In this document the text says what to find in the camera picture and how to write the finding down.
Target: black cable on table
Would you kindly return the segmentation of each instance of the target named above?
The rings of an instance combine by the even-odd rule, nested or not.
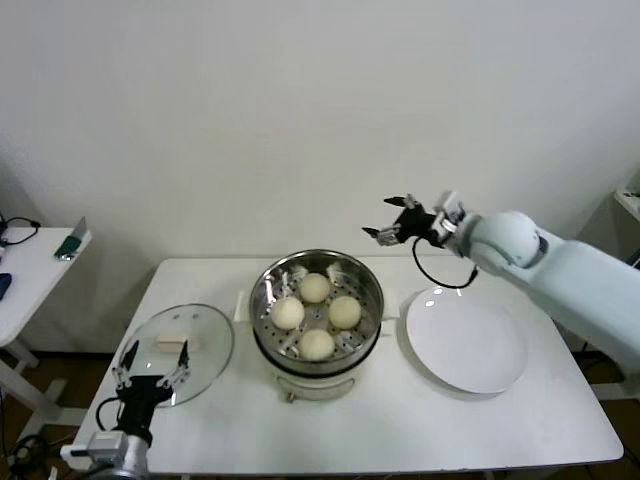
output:
[[[38,231],[40,230],[40,228],[42,227],[42,224],[40,222],[37,222],[35,220],[32,220],[31,218],[27,218],[27,217],[11,217],[8,220],[5,220],[4,215],[2,215],[2,212],[0,212],[0,222],[4,224],[5,227],[9,227],[9,225],[12,222],[15,221],[23,221],[23,222],[27,222],[31,228],[34,229],[33,233],[31,233],[30,235],[27,235],[25,238],[22,238],[20,240],[18,240],[17,242],[9,242],[9,241],[4,241],[2,242],[5,246],[8,245],[20,245],[21,243],[26,242],[27,240],[35,237],[38,234]]]
[[[100,405],[98,405],[98,408],[96,408],[96,423],[98,424],[98,428],[103,432],[106,430],[106,428],[104,428],[102,420],[100,420],[100,410],[102,410],[102,407],[104,407],[107,403],[115,402],[118,400],[120,400],[118,397],[109,397],[100,402]]]
[[[416,248],[418,247],[418,242],[420,242],[420,240],[422,240],[422,238],[420,238],[420,237],[416,238],[416,240],[413,242],[413,246],[411,247],[411,253],[413,254],[413,260],[416,262],[416,266],[418,267],[418,270],[420,270],[420,273],[422,273],[425,277],[427,277],[429,280],[431,280],[436,285],[438,285],[440,287],[443,287],[443,288],[450,288],[450,289],[453,289],[453,290],[463,289],[463,288],[467,288],[469,285],[471,285],[473,283],[473,281],[476,279],[476,277],[478,276],[478,267],[476,265],[474,265],[473,270],[471,271],[471,275],[469,275],[469,279],[466,281],[466,283],[463,283],[462,285],[449,285],[448,283],[439,282],[438,280],[433,278],[431,275],[429,275],[426,272],[426,270],[422,267],[422,265],[420,265],[420,260],[418,260],[418,254],[416,252]]]

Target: small white table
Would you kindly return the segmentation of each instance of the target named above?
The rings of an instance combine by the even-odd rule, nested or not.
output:
[[[11,286],[0,301],[0,348],[19,360],[15,369],[0,362],[0,386],[34,411],[21,437],[37,433],[45,424],[80,425],[86,413],[85,409],[62,408],[56,404],[65,380],[54,380],[43,394],[20,375],[25,366],[37,366],[38,359],[17,340],[31,316],[75,262],[59,261],[53,256],[71,231],[71,228],[41,228],[25,243],[8,246],[0,262],[0,273],[13,276]],[[3,236],[16,241],[31,232],[31,228],[9,228]],[[91,233],[87,232],[79,253],[90,241]]]
[[[432,285],[411,258],[364,257],[404,312]],[[443,281],[467,278],[469,265],[451,256],[424,257]],[[175,259],[163,262],[125,341],[153,314],[179,304],[206,303],[233,318],[239,291],[250,291],[271,259]],[[473,288],[499,296],[526,334],[529,363],[518,383],[499,395],[455,390],[416,364],[403,340],[403,321],[381,337],[363,363],[359,383],[342,398],[284,402],[248,322],[234,323],[227,369],[198,397],[158,409],[149,468],[163,474],[353,474],[442,472],[557,466],[615,460],[622,445],[553,322],[503,281],[481,274]],[[109,372],[72,447],[97,430],[94,412],[114,394]],[[102,410],[114,425],[117,405]]]

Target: white ceramic plate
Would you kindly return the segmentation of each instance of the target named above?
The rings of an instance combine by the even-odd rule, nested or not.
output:
[[[473,287],[420,293],[409,307],[407,333],[431,372],[468,392],[502,392],[527,366],[527,343],[518,325]]]

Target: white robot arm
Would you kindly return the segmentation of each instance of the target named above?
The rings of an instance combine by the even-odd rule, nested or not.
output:
[[[404,210],[391,227],[364,229],[379,244],[415,236],[414,252],[423,238],[468,257],[627,371],[640,371],[640,270],[584,243],[562,240],[519,212],[467,213],[456,192],[445,192],[433,213],[411,195],[385,201]]]

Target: robotic arm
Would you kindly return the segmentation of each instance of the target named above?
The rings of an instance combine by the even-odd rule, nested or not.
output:
[[[465,211],[456,192],[445,192],[428,213],[411,195],[385,202],[403,208],[393,225],[364,228],[380,245],[417,237],[467,257],[481,270],[524,291],[552,318],[609,355],[640,371],[640,270],[577,241],[564,241],[526,215],[482,217]],[[466,284],[477,275],[474,269]]]
[[[136,341],[123,356],[120,365],[113,369],[117,399],[123,405],[116,428],[94,433],[86,450],[70,451],[71,456],[91,458],[91,478],[150,478],[147,450],[153,440],[149,430],[153,414],[156,407],[169,400],[191,373],[188,344],[184,342],[178,365],[172,372],[164,376],[129,376],[138,346],[139,342]]]

